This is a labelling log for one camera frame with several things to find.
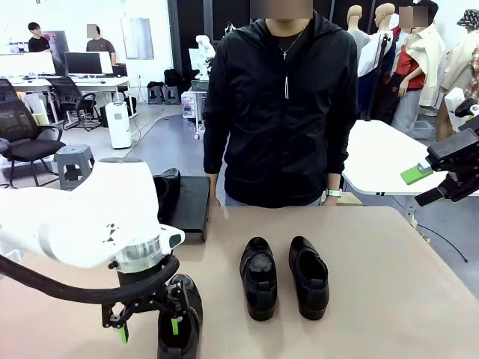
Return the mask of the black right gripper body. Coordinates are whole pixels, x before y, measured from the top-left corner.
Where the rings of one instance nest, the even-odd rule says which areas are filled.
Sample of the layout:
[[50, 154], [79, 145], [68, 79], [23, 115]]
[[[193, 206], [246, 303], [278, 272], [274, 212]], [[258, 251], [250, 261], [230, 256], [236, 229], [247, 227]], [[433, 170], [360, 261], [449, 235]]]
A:
[[427, 148], [434, 171], [468, 171], [478, 165], [478, 134], [465, 129]]

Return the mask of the person's right hand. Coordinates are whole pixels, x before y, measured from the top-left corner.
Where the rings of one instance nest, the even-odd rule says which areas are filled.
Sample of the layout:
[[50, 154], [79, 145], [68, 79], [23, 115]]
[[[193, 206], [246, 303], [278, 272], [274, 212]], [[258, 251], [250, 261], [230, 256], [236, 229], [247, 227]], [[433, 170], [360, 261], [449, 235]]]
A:
[[210, 179], [210, 202], [214, 205], [220, 205], [219, 199], [217, 197], [216, 189], [218, 183], [218, 174], [208, 174]]

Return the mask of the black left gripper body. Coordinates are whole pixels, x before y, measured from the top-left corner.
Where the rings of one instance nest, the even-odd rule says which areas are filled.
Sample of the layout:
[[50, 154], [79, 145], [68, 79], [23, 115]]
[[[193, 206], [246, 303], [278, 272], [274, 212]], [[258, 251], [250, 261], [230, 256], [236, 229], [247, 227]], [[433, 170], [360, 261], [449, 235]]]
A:
[[119, 299], [137, 299], [158, 293], [171, 276], [171, 262], [160, 261], [153, 267], [136, 273], [118, 271]]

